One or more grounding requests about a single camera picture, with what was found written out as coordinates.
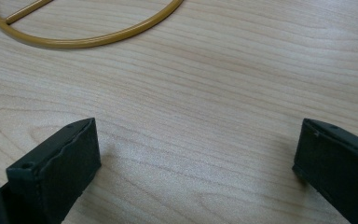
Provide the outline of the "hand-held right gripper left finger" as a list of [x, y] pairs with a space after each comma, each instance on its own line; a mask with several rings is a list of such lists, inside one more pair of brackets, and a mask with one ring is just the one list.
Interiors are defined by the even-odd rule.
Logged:
[[12, 224], [61, 224], [101, 167], [94, 118], [61, 128], [7, 168]]

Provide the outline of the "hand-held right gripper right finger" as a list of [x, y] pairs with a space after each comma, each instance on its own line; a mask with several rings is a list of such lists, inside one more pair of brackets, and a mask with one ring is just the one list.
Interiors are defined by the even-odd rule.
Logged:
[[330, 123], [304, 119], [293, 171], [351, 224], [358, 224], [358, 136]]

